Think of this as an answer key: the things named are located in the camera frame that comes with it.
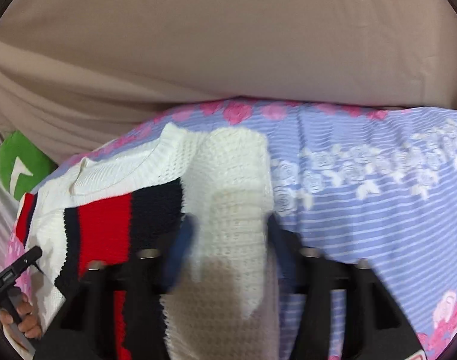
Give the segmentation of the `person's left hand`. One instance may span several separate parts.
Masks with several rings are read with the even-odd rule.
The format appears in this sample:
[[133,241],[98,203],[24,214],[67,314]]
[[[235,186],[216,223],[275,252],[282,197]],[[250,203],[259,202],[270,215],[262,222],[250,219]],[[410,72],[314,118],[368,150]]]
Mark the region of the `person's left hand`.
[[0,310],[0,321],[8,335],[19,344],[22,344],[19,334],[23,334],[27,339],[40,339],[41,325],[37,315],[33,314],[33,306],[25,293],[21,294],[21,302],[16,309],[22,319],[16,329],[10,326],[13,323],[12,316],[4,309]]

